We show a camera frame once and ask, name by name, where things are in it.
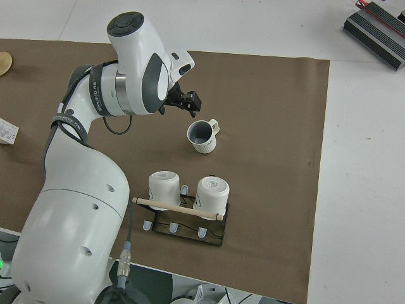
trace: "table surface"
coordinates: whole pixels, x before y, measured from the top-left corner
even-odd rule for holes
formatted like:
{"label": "table surface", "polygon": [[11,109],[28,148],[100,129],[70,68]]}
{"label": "table surface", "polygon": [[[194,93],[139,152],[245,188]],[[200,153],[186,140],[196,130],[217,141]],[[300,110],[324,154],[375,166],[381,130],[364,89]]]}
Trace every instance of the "table surface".
{"label": "table surface", "polygon": [[108,42],[111,18],[135,10],[168,47],[331,60],[308,303],[404,303],[405,71],[342,31],[354,0],[163,3],[0,0],[0,38]]}

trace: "gray joint cap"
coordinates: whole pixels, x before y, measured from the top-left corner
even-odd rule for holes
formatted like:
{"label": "gray joint cap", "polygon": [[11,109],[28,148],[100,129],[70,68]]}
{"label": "gray joint cap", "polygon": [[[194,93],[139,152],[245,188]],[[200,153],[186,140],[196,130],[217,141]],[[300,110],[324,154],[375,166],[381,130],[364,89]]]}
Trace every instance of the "gray joint cap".
{"label": "gray joint cap", "polygon": [[144,24],[144,20],[144,15],[137,11],[120,14],[109,22],[107,33],[115,37],[130,35]]}

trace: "mug rack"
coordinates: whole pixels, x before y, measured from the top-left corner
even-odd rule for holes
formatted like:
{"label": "mug rack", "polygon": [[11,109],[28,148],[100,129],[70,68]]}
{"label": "mug rack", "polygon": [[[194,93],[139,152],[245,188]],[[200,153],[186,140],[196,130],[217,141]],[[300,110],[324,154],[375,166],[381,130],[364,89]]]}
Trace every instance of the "mug rack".
{"label": "mug rack", "polygon": [[188,191],[185,191],[185,186],[182,187],[180,193],[180,206],[173,210],[158,211],[148,205],[148,200],[134,198],[134,203],[152,211],[154,213],[153,222],[145,220],[143,229],[145,231],[154,231],[157,233],[166,234],[186,238],[201,243],[221,246],[225,237],[225,228],[227,226],[227,217],[229,214],[229,203],[227,203],[224,216],[216,216],[216,220],[206,220],[194,214],[193,204],[196,200],[195,196],[189,196]]}

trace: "round wooden disc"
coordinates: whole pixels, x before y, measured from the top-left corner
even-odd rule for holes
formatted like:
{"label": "round wooden disc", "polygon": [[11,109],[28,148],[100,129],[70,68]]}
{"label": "round wooden disc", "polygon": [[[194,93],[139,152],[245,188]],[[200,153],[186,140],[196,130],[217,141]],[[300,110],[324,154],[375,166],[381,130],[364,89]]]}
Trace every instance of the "round wooden disc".
{"label": "round wooden disc", "polygon": [[0,52],[0,76],[5,74],[11,67],[13,57],[7,52]]}

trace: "mug handle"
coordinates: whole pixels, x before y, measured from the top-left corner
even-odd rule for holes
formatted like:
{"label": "mug handle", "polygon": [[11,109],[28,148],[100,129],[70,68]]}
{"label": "mug handle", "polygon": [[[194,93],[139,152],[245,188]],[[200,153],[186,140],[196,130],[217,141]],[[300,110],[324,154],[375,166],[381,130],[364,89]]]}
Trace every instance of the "mug handle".
{"label": "mug handle", "polygon": [[220,131],[218,122],[215,119],[211,119],[208,123],[213,128],[213,135],[215,136]]}

